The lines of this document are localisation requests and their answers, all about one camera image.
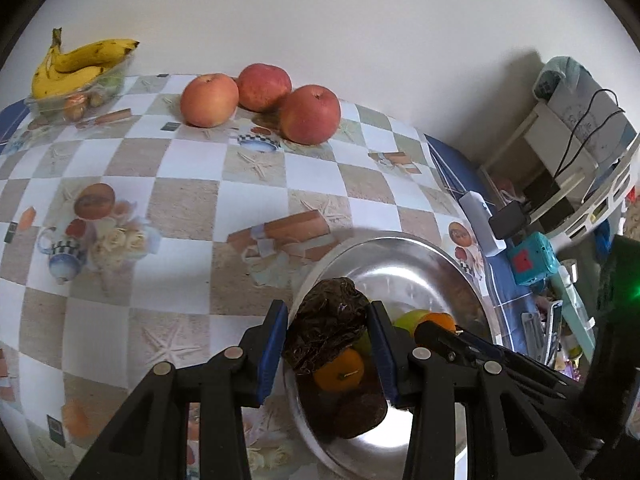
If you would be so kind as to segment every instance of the metal bowl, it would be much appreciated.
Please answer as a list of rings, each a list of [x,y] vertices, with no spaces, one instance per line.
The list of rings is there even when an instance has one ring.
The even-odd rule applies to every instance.
[[[461,327],[494,340],[482,301],[455,261],[420,238],[382,232],[351,238],[333,248],[309,274],[289,313],[295,318],[300,303],[320,280],[351,278],[370,301],[384,303],[389,317],[417,308],[450,313]],[[402,478],[413,415],[389,406],[385,420],[356,438],[320,442],[306,420],[293,371],[286,367],[285,389],[295,423],[311,451],[332,471],[345,478],[396,480]],[[456,405],[456,460],[466,449],[465,412]]]

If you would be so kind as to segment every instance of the wall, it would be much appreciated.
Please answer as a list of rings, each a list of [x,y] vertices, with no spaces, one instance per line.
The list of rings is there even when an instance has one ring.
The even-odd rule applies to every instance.
[[[602,0],[47,0],[0,72],[0,107],[28,93],[59,26],[66,49],[137,38],[133,73],[278,64],[476,160],[526,116],[555,55],[616,89],[640,127],[640,54]]]

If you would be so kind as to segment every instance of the screw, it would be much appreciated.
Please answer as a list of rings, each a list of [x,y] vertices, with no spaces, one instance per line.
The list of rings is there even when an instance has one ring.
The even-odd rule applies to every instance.
[[[227,359],[239,359],[242,357],[242,349],[239,346],[230,346],[225,350],[225,357]]]
[[[502,371],[500,363],[495,361],[487,361],[484,363],[484,370],[491,375],[497,375]]]
[[[155,375],[167,375],[171,371],[171,364],[167,361],[162,361],[154,366]]]
[[[431,357],[431,350],[429,350],[428,348],[424,348],[422,346],[418,346],[418,347],[414,348],[414,350],[411,352],[411,354],[416,359],[424,360],[424,359],[428,359],[429,357]]]

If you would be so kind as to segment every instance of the power cord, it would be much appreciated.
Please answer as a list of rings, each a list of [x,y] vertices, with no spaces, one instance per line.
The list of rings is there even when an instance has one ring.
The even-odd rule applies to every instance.
[[[622,108],[620,108],[620,110],[617,110],[617,111],[613,112],[612,114],[609,114],[607,116],[607,118],[604,119],[603,123],[600,126],[598,126],[596,129],[594,129],[586,137],[586,139],[584,139],[584,142],[580,145],[580,148],[578,148],[578,151],[575,152],[574,158],[572,158],[571,161],[569,161],[568,164],[566,164],[565,166],[562,166],[564,164],[564,161],[566,160],[566,156],[568,155],[569,150],[571,149],[571,141],[574,140],[575,133],[578,130],[578,126],[580,126],[580,124],[582,123],[582,120],[589,114],[589,111],[591,110],[591,106],[593,105],[593,101],[596,99],[596,95],[598,95],[598,94],[600,94],[602,92],[609,92],[610,94],[612,94],[614,99],[616,100],[616,106],[618,108],[620,108],[620,106],[618,105],[618,96],[616,95],[616,93],[613,90],[611,90],[609,88],[599,88],[598,90],[596,90],[593,93],[593,95],[591,96],[591,100],[589,101],[589,106],[587,106],[587,110],[585,111],[585,113],[583,113],[580,116],[580,118],[578,118],[577,122],[575,123],[574,127],[571,130],[571,135],[569,136],[569,141],[566,144],[566,149],[564,150],[564,155],[562,155],[562,158],[560,159],[560,163],[558,164],[558,168],[556,169],[556,172],[551,177],[551,183],[549,184],[549,188],[546,191],[546,194],[545,194],[545,197],[544,197],[542,203],[545,203],[553,195],[553,188],[554,188],[554,184],[556,182],[556,178],[558,178],[558,176],[563,171],[565,171],[569,166],[571,166],[574,163],[575,159],[578,157],[578,155],[580,154],[582,149],[586,146],[587,142],[589,142],[589,139],[591,139],[591,137],[594,134],[596,134],[599,130],[601,130],[605,126],[605,124],[607,124],[607,121],[609,121],[610,118],[612,118],[615,115],[624,113],[624,110]]]

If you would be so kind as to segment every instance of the bunch of bananas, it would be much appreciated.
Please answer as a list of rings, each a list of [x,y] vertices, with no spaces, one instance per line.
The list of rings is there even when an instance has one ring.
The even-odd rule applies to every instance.
[[[138,46],[135,40],[96,41],[62,54],[62,29],[53,29],[47,55],[31,81],[31,95],[36,99],[64,95],[90,83],[116,66]]]

